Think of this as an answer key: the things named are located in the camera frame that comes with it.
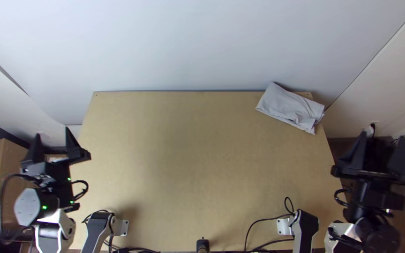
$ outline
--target tabletop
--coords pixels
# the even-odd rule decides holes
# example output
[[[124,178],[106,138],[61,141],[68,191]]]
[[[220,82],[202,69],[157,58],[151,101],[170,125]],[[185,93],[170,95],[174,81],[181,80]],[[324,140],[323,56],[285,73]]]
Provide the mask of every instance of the tabletop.
[[[343,215],[323,127],[311,135],[256,111],[262,94],[95,92],[79,136],[92,160],[70,169],[73,180],[90,185],[69,214],[78,222],[71,248],[86,240],[80,221],[107,209],[130,221],[127,236],[114,238],[117,246],[194,251],[204,237],[213,251],[240,251],[253,221],[287,213],[286,196],[319,218],[313,246],[324,247],[328,225]],[[278,235],[275,221],[260,222],[247,248],[280,238],[288,237]]]

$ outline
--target gray cloth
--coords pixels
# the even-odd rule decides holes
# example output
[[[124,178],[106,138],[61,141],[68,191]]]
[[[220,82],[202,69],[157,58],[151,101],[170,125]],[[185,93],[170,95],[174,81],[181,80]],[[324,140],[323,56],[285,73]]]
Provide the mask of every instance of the gray cloth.
[[[256,110],[294,127],[315,134],[314,125],[324,115],[324,105],[270,83]]]

